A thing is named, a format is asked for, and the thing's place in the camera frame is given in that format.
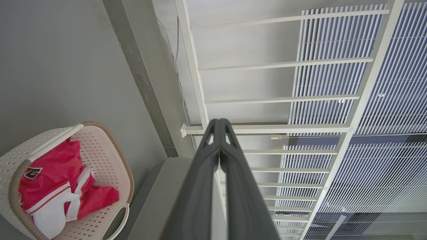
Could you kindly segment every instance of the metal bar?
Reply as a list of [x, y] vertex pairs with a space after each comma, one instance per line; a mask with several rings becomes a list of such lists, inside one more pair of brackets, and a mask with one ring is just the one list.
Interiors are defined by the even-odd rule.
[[243, 150], [248, 155], [336, 155], [338, 152], [334, 149], [315, 149], [315, 150]]
[[286, 212], [311, 212], [313, 209], [311, 208], [286, 208], [286, 207], [275, 207], [275, 206], [267, 206], [268, 210], [271, 211], [286, 211]]
[[387, 49], [389, 47], [393, 32], [395, 30], [396, 24], [398, 22], [404, 0], [388, 0], [387, 7], [390, 9], [389, 15], [383, 15], [380, 27], [378, 29], [377, 37], [373, 46], [373, 51], [371, 56], [374, 57], [375, 61], [371, 64], [367, 64], [365, 73], [363, 75], [359, 92], [360, 99], [355, 100], [353, 107], [351, 108], [348, 121], [350, 122], [350, 131], [345, 132], [341, 135], [336, 149], [338, 149], [338, 154], [332, 157], [330, 161], [330, 173], [325, 175], [324, 185], [325, 187], [318, 193], [319, 199], [314, 205], [313, 214], [310, 215], [309, 221], [306, 228], [302, 232], [301, 237], [304, 238], [308, 232], [308, 229], [311, 223], [316, 216], [317, 211], [319, 210], [323, 200], [326, 197], [326, 194], [331, 186], [333, 179], [335, 178], [336, 173], [338, 172], [339, 166], [344, 158], [347, 147], [350, 143], [350, 140], [353, 136], [354, 131], [359, 125], [359, 122], [362, 118], [363, 112], [368, 104], [369, 97], [372, 93], [372, 89], [375, 84], [375, 80], [379, 74], [383, 60], [387, 54]]
[[299, 233], [279, 232], [278, 234], [281, 237], [301, 237]]
[[333, 13], [321, 13], [321, 14], [312, 14], [312, 15], [301, 15], [300, 12], [297, 12], [297, 13], [288, 14], [287, 16], [281, 17], [281, 18], [216, 24], [216, 25], [210, 25], [210, 26], [199, 26], [199, 27], [192, 27], [191, 29], [195, 31], [195, 30], [203, 30], [203, 29], [217, 29], [217, 28], [225, 28], [225, 27], [251, 26], [251, 25], [266, 24], [266, 23], [299, 21], [299, 20], [315, 19], [315, 18], [337, 18], [337, 17], [346, 17], [346, 16], [376, 15], [376, 14], [388, 14], [388, 13], [390, 13], [390, 10], [388, 9], [371, 10], [371, 11], [353, 11], [353, 12], [333, 12]]
[[328, 168], [282, 168], [282, 167], [251, 167], [252, 172], [263, 173], [329, 173]]
[[279, 67], [299, 67], [299, 66], [313, 66], [313, 65], [327, 65], [327, 64], [373, 62], [373, 61], [374, 59], [370, 57], [320, 59], [320, 60], [305, 60], [305, 61], [285, 61], [285, 62], [276, 62], [276, 63], [269, 63], [269, 64], [251, 64], [251, 65], [239, 65], [239, 66], [201, 68], [199, 69], [199, 72], [218, 71], [218, 70], [254, 70], [254, 69], [268, 69], [268, 68], [279, 68]]
[[277, 182], [257, 182], [259, 187], [295, 187], [295, 188], [323, 188], [322, 184], [298, 184], [298, 183], [277, 183]]
[[182, 39], [185, 53], [187, 55], [188, 66], [190, 67], [191, 80], [193, 81], [194, 93], [196, 94], [197, 106], [199, 108], [200, 120], [203, 128], [207, 128], [209, 123], [208, 111], [205, 105], [202, 80], [198, 72], [198, 62], [196, 49], [194, 47], [193, 34], [190, 30], [190, 19], [188, 15], [187, 1], [175, 0], [176, 11], [178, 13], [179, 25], [181, 27]]
[[333, 228], [329, 231], [329, 234], [327, 235], [325, 240], [331, 240], [332, 239], [333, 235], [336, 233], [336, 231], [339, 229], [339, 227], [341, 227], [341, 224], [345, 221], [346, 218], [347, 218], [347, 216], [345, 216], [345, 215], [341, 215], [339, 217], [338, 221], [335, 223]]
[[265, 199], [265, 200], [288, 200], [288, 201], [317, 201], [316, 197], [276, 196], [276, 195], [264, 195], [263, 199]]
[[308, 222], [308, 217], [271, 216], [271, 219], [277, 222]]
[[303, 226], [276, 225], [277, 229], [304, 230]]
[[255, 99], [235, 99], [235, 100], [215, 100], [205, 101], [205, 104], [255, 104], [255, 103], [275, 103], [275, 102], [306, 102], [306, 101], [331, 101], [359, 99], [357, 94], [340, 94], [324, 96], [304, 96], [304, 97], [272, 97]]
[[[348, 132], [347, 124], [266, 124], [266, 125], [233, 125], [235, 134], [278, 134], [278, 133], [324, 133]], [[203, 135], [202, 126], [185, 126], [181, 128], [183, 136]]]

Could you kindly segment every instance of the gray wall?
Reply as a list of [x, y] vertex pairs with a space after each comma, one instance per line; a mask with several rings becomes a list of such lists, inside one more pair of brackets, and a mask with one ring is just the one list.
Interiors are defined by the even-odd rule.
[[[93, 120], [115, 135], [136, 189], [166, 154], [101, 0], [0, 2], [0, 155]], [[1, 217], [7, 239], [26, 239]]]
[[192, 158], [191, 138], [181, 137], [186, 117], [178, 74], [151, 0], [103, 2], [166, 154]]

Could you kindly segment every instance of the white ceiling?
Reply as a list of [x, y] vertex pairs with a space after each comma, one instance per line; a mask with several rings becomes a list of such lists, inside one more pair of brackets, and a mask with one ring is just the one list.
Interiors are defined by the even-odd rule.
[[[320, 7], [384, 3], [384, 0], [188, 0], [190, 25], [206, 26], [245, 20], [277, 18], [285, 13]], [[177, 22], [174, 0], [153, 0], [159, 25], [175, 56]], [[193, 32], [199, 68], [295, 61], [300, 23], [270, 23]], [[176, 61], [191, 124], [201, 123], [180, 36]], [[201, 73], [206, 100], [290, 97], [294, 68]], [[287, 122], [289, 103], [208, 105], [208, 115], [232, 123]]]

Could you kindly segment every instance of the white plastic basket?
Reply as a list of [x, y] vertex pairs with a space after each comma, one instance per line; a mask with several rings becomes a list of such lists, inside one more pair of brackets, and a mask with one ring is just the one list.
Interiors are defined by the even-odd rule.
[[67, 138], [81, 143], [83, 165], [92, 167], [95, 185], [112, 186], [120, 200], [77, 221], [68, 222], [56, 240], [102, 240], [113, 219], [122, 208], [125, 216], [119, 228], [108, 238], [114, 239], [126, 224], [134, 180], [126, 159], [110, 131], [97, 122], [41, 133], [15, 147], [0, 158], [0, 214], [13, 226], [34, 240], [47, 238], [33, 224], [19, 203], [18, 186], [27, 167]]

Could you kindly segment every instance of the white metal frame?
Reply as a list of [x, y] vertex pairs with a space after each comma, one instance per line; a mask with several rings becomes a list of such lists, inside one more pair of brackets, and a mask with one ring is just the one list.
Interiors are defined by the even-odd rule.
[[[355, 129], [358, 127], [362, 114], [366, 108], [369, 97], [371, 95], [375, 80], [379, 74], [381, 65], [386, 55], [389, 43], [392, 38], [395, 26], [398, 22], [400, 12], [403, 7], [404, 0], [389, 0], [387, 2], [387, 9], [384, 10], [370, 10], [370, 11], [353, 11], [353, 12], [336, 12], [327, 14], [314, 14], [314, 15], [301, 15], [300, 13], [292, 14], [283, 18], [274, 18], [267, 20], [256, 20], [240, 23], [227, 23], [212, 26], [203, 26], [191, 28], [189, 23], [189, 15], [186, 0], [175, 0], [178, 17], [180, 20], [181, 31], [184, 39], [185, 51], [190, 66], [191, 77], [196, 93], [197, 105], [202, 120], [202, 126], [186, 126], [181, 127], [181, 134], [184, 137], [190, 135], [202, 135], [208, 125], [208, 113], [206, 104], [256, 104], [256, 103], [272, 103], [272, 102], [302, 102], [302, 101], [324, 101], [324, 100], [340, 100], [351, 99], [354, 100], [350, 114], [345, 124], [300, 124], [300, 125], [234, 125], [233, 130], [236, 134], [283, 134], [283, 133], [333, 133], [341, 132], [341, 137], [335, 150], [244, 150], [245, 154], [318, 154], [318, 155], [332, 155], [329, 168], [327, 169], [284, 169], [284, 168], [252, 168], [254, 172], [311, 172], [311, 173], [324, 173], [325, 177], [322, 184], [281, 184], [281, 183], [258, 183], [260, 187], [306, 187], [320, 189], [317, 196], [314, 198], [308, 197], [290, 197], [290, 196], [264, 196], [266, 199], [273, 200], [295, 200], [304, 199], [304, 201], [315, 202], [314, 207], [304, 210], [301, 208], [286, 208], [287, 211], [307, 211], [310, 212], [308, 217], [288, 217], [288, 216], [272, 216], [274, 221], [285, 222], [305, 222], [305, 226], [297, 226], [302, 230], [301, 234], [292, 234], [291, 236], [300, 237], [303, 239], [313, 222], [314, 217], [319, 210], [323, 200], [326, 197], [329, 187], [338, 171], [338, 168], [343, 160], [344, 154], [348, 148], [350, 140], [354, 134]], [[226, 66], [226, 67], [213, 67], [199, 69], [197, 64], [197, 56], [194, 47], [192, 31], [203, 29], [216, 29], [220, 27], [238, 27], [249, 26], [256, 24], [276, 23], [285, 21], [305, 20], [314, 18], [331, 18], [343, 16], [358, 16], [358, 15], [377, 15], [383, 14], [380, 28], [375, 40], [374, 48], [370, 57], [367, 58], [345, 58], [345, 59], [324, 59], [324, 60], [310, 60], [310, 61], [293, 61], [281, 62], [272, 64], [256, 64], [244, 66]], [[282, 97], [282, 98], [265, 98], [265, 99], [244, 99], [244, 100], [218, 100], [218, 101], [205, 101], [203, 94], [202, 82], [200, 79], [200, 71], [217, 71], [217, 70], [252, 70], [252, 69], [266, 69], [275, 67], [296, 67], [307, 65], [319, 64], [338, 64], [338, 63], [355, 63], [367, 62], [365, 73], [361, 81], [357, 94], [346, 95], [327, 95], [327, 96], [309, 96], [309, 97]], [[285, 209], [281, 207], [268, 207], [270, 210]]]

